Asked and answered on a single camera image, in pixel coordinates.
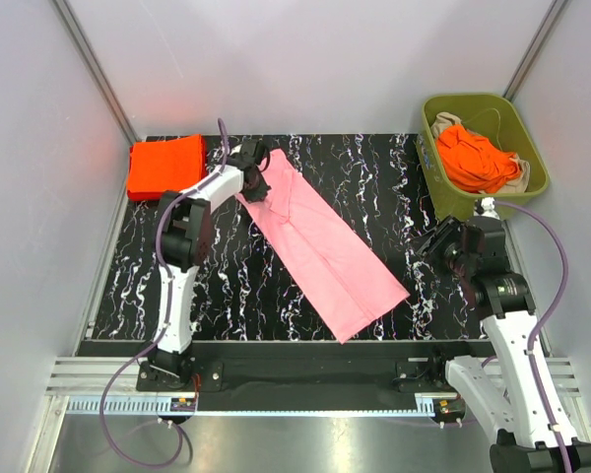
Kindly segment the folded orange t shirt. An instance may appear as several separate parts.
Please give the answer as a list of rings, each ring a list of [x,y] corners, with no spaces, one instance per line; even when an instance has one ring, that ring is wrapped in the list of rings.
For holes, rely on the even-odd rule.
[[[130,201],[159,200],[207,176],[206,143],[201,135],[139,142],[129,150],[126,184]]]

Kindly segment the orange t shirt in bin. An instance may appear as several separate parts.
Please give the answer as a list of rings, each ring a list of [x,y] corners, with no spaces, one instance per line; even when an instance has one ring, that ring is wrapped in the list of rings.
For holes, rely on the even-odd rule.
[[[499,150],[487,137],[463,125],[447,127],[435,145],[448,179],[463,191],[498,193],[523,175],[515,153]]]

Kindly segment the small circuit board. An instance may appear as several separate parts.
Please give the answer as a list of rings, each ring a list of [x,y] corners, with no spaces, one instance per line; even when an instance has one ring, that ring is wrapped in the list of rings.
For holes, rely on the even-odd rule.
[[[196,397],[172,397],[170,400],[171,412],[195,412],[196,409]]]
[[[441,414],[451,414],[454,412],[462,412],[466,409],[464,400],[460,397],[439,399],[436,403],[437,411]]]

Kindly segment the right small circuit board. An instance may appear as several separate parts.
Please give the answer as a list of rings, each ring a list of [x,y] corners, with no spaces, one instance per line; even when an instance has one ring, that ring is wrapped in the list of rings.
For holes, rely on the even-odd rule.
[[[460,397],[439,399],[436,403],[437,411],[441,414],[451,414],[454,412],[462,412],[466,409],[464,400]]]

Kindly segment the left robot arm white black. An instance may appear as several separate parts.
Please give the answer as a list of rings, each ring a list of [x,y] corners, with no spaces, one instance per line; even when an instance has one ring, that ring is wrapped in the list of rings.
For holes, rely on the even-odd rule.
[[[212,214],[237,194],[248,203],[263,201],[270,190],[263,176],[269,163],[270,151],[262,141],[245,140],[224,148],[221,164],[198,183],[167,191],[160,199],[155,250],[161,296],[155,347],[148,360],[170,389],[185,388],[193,376],[185,359],[192,342],[188,317],[195,279],[212,245]]]

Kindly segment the black marbled table mat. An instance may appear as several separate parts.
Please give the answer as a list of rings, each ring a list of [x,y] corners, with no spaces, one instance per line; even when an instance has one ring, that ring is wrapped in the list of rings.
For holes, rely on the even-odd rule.
[[[477,340],[484,337],[458,282],[416,255],[436,223],[414,134],[267,135],[284,151],[409,292],[364,329],[363,341]],[[149,341],[158,324],[160,274],[153,202],[127,202],[98,309],[86,336]],[[194,286],[195,340],[329,341],[332,333],[279,256],[235,199],[213,216],[213,244]]]

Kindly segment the aluminium rail frame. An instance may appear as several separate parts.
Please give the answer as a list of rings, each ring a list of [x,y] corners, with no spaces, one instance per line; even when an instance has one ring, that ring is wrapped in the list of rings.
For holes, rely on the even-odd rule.
[[[162,415],[184,417],[434,417],[439,399],[456,398],[452,390],[420,380],[381,384],[275,385],[248,382],[225,392],[201,392],[195,386],[181,392],[140,391],[139,367],[121,368],[112,358],[68,359],[55,363],[46,392],[66,396],[77,414]],[[172,397],[196,397],[195,412],[171,412]]]

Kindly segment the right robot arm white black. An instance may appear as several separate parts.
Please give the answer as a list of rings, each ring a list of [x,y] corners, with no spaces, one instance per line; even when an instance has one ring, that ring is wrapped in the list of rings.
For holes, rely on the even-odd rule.
[[[536,306],[526,279],[512,271],[500,219],[445,218],[418,250],[455,275],[487,333],[502,388],[483,361],[440,357],[427,366],[430,384],[453,388],[487,435],[495,472],[591,472],[591,442],[579,439],[558,397],[541,342]]]

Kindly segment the pink t shirt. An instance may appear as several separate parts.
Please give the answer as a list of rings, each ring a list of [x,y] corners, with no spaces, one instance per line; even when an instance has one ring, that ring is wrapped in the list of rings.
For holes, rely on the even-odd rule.
[[[239,201],[339,343],[409,297],[282,150],[270,153],[263,176],[267,197]]]

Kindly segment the left small circuit board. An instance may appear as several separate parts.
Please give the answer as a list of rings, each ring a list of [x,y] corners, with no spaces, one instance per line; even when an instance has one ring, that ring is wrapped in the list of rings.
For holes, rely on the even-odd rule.
[[[196,397],[172,397],[170,400],[171,412],[195,412],[196,409]]]

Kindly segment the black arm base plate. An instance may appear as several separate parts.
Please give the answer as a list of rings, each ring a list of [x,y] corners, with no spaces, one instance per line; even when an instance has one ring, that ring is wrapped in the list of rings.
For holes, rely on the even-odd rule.
[[[381,384],[423,379],[429,363],[455,356],[493,353],[486,340],[337,342],[218,342],[191,345],[182,360],[185,377],[139,367],[140,391],[225,392],[248,382],[275,385]]]

